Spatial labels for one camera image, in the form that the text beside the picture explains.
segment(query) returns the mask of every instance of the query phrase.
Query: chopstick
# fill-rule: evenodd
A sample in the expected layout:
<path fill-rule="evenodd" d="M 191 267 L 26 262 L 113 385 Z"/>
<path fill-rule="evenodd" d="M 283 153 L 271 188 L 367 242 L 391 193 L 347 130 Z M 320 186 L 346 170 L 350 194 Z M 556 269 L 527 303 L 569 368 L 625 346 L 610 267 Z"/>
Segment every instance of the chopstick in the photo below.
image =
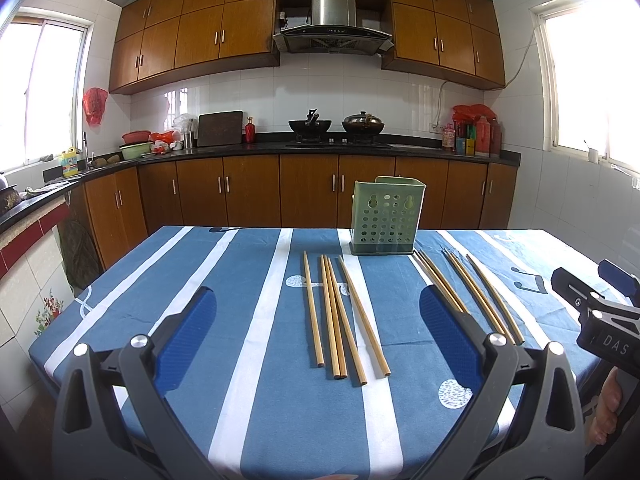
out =
<path fill-rule="evenodd" d="M 373 328 L 371 327 L 371 323 L 369 322 L 369 318 L 364 311 L 364 307 L 362 306 L 362 302 L 360 301 L 360 297 L 358 296 L 358 292 L 356 291 L 355 286 L 353 286 L 353 280 L 347 270 L 347 266 L 344 264 L 344 260 L 340 256 L 338 258 L 342 266 L 342 271 L 344 272 L 344 277 L 347 279 L 347 285 L 349 285 L 349 293 L 351 295 L 351 304 L 355 304 L 358 314 L 360 314 L 360 319 L 362 320 L 362 324 L 364 325 L 364 329 L 367 332 L 367 337 L 369 337 L 369 342 L 371 347 L 373 348 L 374 353 L 376 354 L 376 359 L 378 360 L 378 364 L 380 365 L 380 369 L 385 377 L 391 375 L 391 370 L 389 369 L 389 365 L 386 363 L 385 355 L 382 353 L 382 346 L 376 337 L 376 334 L 373 332 Z"/>
<path fill-rule="evenodd" d="M 305 262 L 305 278 L 306 278 L 306 296 L 309 300 L 309 316 L 311 318 L 311 332 L 314 336 L 314 348 L 316 350 L 316 362 L 318 368 L 324 366 L 324 356 L 322 355 L 322 344 L 320 343 L 320 331 L 318 330 L 318 318 L 316 317 L 316 302 L 314 301 L 314 292 L 311 285 L 311 272 L 309 272 L 309 260 L 306 257 L 306 251 L 302 253 Z"/>
<path fill-rule="evenodd" d="M 338 362 L 338 351 L 335 345 L 334 316 L 331 308 L 331 295 L 329 294 L 329 280 L 326 275 L 324 255 L 320 256 L 320 267 L 322 267 L 322 291 L 324 292 L 324 312 L 326 316 L 326 331 L 329 338 L 329 350 L 331 353 L 331 367 L 334 379 L 340 378 L 340 364 Z"/>
<path fill-rule="evenodd" d="M 431 269 L 430 265 L 422 259 L 420 254 L 417 251 L 414 251 L 414 259 L 416 262 L 420 264 L 422 270 L 427 274 L 427 277 L 433 282 L 433 285 L 440 291 L 440 294 L 443 295 L 444 299 L 458 312 L 464 312 L 462 302 L 458 302 L 460 298 L 455 298 L 449 291 L 449 289 L 445 286 L 444 282 L 440 280 L 437 274 Z"/>
<path fill-rule="evenodd" d="M 340 319 L 338 318 L 338 307 L 336 305 L 335 290 L 333 285 L 329 282 L 331 279 L 329 257 L 324 256 L 324 266 L 326 267 L 326 278 L 329 287 L 329 300 L 331 303 L 331 316 L 334 320 L 334 337 L 335 347 L 338 352 L 338 368 L 340 373 L 336 377 L 334 373 L 334 379 L 345 379 L 347 377 L 347 363 L 344 359 L 344 346 L 342 344 L 342 333 L 340 332 Z"/>
<path fill-rule="evenodd" d="M 360 355 L 358 354 L 358 347 L 356 346 L 356 341 L 353 338 L 353 333 L 351 332 L 351 325 L 349 324 L 349 318 L 347 317 L 347 311 L 344 309 L 344 303 L 342 302 L 342 297 L 340 296 L 340 289 L 338 288 L 338 282 L 335 279 L 334 266 L 331 264 L 331 260 L 327 258 L 327 262 L 329 264 L 329 273 L 331 274 L 331 281 L 334 285 L 335 299 L 338 306 L 338 311 L 340 312 L 340 317 L 342 318 L 342 325 L 344 326 L 344 333 L 347 336 L 347 343 L 349 344 L 349 349 L 351 350 L 351 357 L 353 357 L 353 364 L 356 367 L 356 372 L 358 373 L 358 380 L 360 381 L 360 386 L 364 386 L 367 384 L 367 376 L 364 373 L 364 369 L 362 368 L 362 362 L 360 361 Z"/>
<path fill-rule="evenodd" d="M 421 256 L 422 259 L 425 261 L 425 263 L 428 264 L 428 266 L 433 271 L 433 273 L 438 277 L 438 279 L 444 284 L 444 286 L 449 291 L 450 295 L 452 295 L 453 299 L 458 302 L 462 312 L 464 312 L 465 314 L 469 314 L 469 310 L 467 309 L 465 303 L 460 299 L 460 296 L 458 295 L 456 290 L 447 281 L 447 279 L 444 277 L 444 274 L 442 272 L 440 272 L 440 269 L 436 266 L 436 264 L 434 264 L 431 261 L 430 257 L 427 256 L 427 253 L 425 253 L 424 251 L 417 251 L 417 253 L 418 253 L 418 256 Z"/>
<path fill-rule="evenodd" d="M 486 276 L 486 274 L 484 272 L 482 272 L 482 269 L 480 269 L 480 266 L 478 265 L 476 260 L 471 256 L 471 254 L 467 253 L 466 254 L 466 259 L 471 262 L 471 265 L 473 266 L 474 270 L 478 273 L 478 276 L 480 276 L 480 278 L 484 282 L 484 286 L 486 286 L 486 288 L 489 290 L 489 293 L 494 298 L 495 304 L 500 309 L 500 311 L 502 313 L 502 316 L 504 317 L 504 319 L 506 320 L 506 322 L 508 323 L 508 325 L 509 325 L 509 327 L 511 329 L 511 335 L 513 336 L 514 340 L 516 341 L 516 344 L 517 345 L 523 344 L 524 343 L 524 336 L 522 335 L 522 332 L 520 331 L 520 329 L 519 329 L 519 327 L 518 327 L 518 325 L 516 323 L 516 320 L 513 319 L 513 316 L 511 315 L 511 312 L 509 311 L 509 308 L 507 307 L 507 305 L 502 300 L 502 297 L 500 296 L 500 294 L 498 294 L 498 291 L 495 290 L 495 287 L 491 284 L 491 282 L 489 282 L 489 278 Z"/>
<path fill-rule="evenodd" d="M 494 326 L 494 330 L 503 334 L 510 343 L 515 344 L 516 341 L 511 335 L 511 332 L 507 330 L 507 327 L 504 325 L 502 318 L 498 315 L 497 312 L 494 311 L 493 305 L 489 302 L 489 299 L 485 296 L 484 292 L 478 287 L 478 284 L 471 277 L 471 274 L 465 267 L 458 261 L 458 259 L 449 251 L 443 250 L 443 254 L 447 257 L 447 260 L 450 261 L 451 265 L 456 269 L 462 281 L 465 282 L 466 288 L 468 288 L 469 292 L 475 297 L 476 302 L 480 306 L 480 309 L 484 312 L 485 316 L 489 319 L 491 324 Z"/>

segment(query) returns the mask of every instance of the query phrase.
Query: range hood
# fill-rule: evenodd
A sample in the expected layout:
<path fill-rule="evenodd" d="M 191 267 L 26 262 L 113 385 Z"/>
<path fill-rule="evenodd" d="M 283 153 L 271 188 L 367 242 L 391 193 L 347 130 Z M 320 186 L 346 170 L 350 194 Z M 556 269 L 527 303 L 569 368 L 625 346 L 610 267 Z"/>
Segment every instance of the range hood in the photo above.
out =
<path fill-rule="evenodd" d="M 394 44 L 391 34 L 356 26 L 356 0 L 311 0 L 311 25 L 284 28 L 273 37 L 281 52 L 372 56 Z"/>

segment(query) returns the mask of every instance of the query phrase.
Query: blue gripper pad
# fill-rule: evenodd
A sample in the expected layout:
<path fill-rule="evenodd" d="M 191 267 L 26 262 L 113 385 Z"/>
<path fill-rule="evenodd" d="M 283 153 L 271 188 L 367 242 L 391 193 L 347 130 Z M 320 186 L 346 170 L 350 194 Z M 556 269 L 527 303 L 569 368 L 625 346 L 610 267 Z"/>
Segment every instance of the blue gripper pad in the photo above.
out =
<path fill-rule="evenodd" d="M 598 275 L 630 300 L 634 300 L 635 295 L 639 292 L 638 280 L 617 265 L 612 264 L 609 260 L 602 260 L 598 264 Z"/>
<path fill-rule="evenodd" d="M 474 394 L 482 387 L 482 361 L 471 339 L 437 296 L 434 285 L 420 294 L 420 315 L 458 384 Z"/>
<path fill-rule="evenodd" d="M 154 384 L 161 396 L 175 390 L 184 379 L 216 319 L 216 308 L 216 295 L 209 289 L 205 290 L 158 355 Z"/>

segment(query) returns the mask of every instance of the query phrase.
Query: blue striped tablecloth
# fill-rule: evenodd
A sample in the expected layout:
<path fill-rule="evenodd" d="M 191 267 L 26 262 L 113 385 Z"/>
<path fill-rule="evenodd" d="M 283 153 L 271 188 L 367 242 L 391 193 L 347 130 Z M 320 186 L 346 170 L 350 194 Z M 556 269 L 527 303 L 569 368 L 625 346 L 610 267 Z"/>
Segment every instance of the blue striped tablecloth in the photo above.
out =
<path fill-rule="evenodd" d="M 407 478 L 428 459 L 470 396 L 457 385 L 418 312 L 430 284 L 408 256 L 351 255 L 348 230 L 164 227 L 87 288 L 30 348 L 38 369 L 60 384 L 73 347 L 119 348 L 152 333 L 180 312 L 200 285 L 214 291 L 218 312 L 178 389 L 166 394 L 174 412 L 211 463 L 230 478 L 309 480 Z M 511 307 L 525 345 L 561 342 L 579 376 L 596 360 L 580 349 L 577 313 L 551 290 L 564 266 L 607 299 L 622 300 L 596 264 L 544 231 L 420 231 L 423 248 L 489 332 L 475 302 L 440 248 L 472 253 Z M 316 309 L 329 362 L 318 256 L 344 256 L 392 375 L 384 378 L 348 289 L 342 293 L 369 379 L 350 369 L 335 381 L 317 368 L 310 336 L 302 251 L 310 259 Z M 508 424 L 514 391 L 498 424 Z M 127 424 L 144 439 L 122 388 Z"/>

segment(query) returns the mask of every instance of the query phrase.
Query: perforated basket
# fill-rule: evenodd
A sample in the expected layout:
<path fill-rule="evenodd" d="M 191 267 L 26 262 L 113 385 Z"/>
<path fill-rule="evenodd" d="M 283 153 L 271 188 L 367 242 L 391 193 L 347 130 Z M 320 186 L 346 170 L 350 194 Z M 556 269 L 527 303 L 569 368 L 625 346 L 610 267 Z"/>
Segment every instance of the perforated basket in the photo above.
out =
<path fill-rule="evenodd" d="M 414 178 L 379 176 L 355 183 L 353 254 L 411 254 L 426 186 Z"/>

